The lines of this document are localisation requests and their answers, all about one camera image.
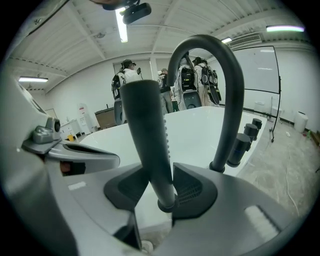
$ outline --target concrete floor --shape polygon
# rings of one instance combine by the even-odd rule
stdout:
[[[259,144],[238,177],[301,217],[311,209],[320,190],[320,171],[316,173],[320,148],[285,122],[277,123],[271,143],[269,128],[273,125],[267,122]]]

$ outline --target gray grip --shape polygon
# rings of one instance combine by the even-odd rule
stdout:
[[[171,208],[175,196],[159,84],[152,80],[130,82],[120,88],[120,94],[143,169],[161,205]]]

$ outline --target vent grille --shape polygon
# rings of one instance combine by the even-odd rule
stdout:
[[[251,44],[251,43],[262,43],[261,37],[259,34],[250,34],[250,35],[245,35],[242,37],[239,37],[237,39],[232,40],[229,43],[230,47],[236,47],[239,45],[244,45],[244,44]]]

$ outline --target gray handle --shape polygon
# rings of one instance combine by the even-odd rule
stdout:
[[[143,169],[162,207],[175,204],[159,84],[134,81],[120,88],[122,104]]]
[[[174,50],[168,67],[168,86],[174,86],[175,74],[183,55],[194,48],[205,49],[216,57],[225,77],[225,109],[222,131],[214,160],[210,163],[211,170],[223,172],[241,121],[245,94],[244,76],[235,55],[228,46],[215,37],[199,34],[185,39]]]

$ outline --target trash bin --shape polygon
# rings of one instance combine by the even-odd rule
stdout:
[[[309,118],[305,113],[297,112],[294,118],[294,129],[299,133],[303,133]]]

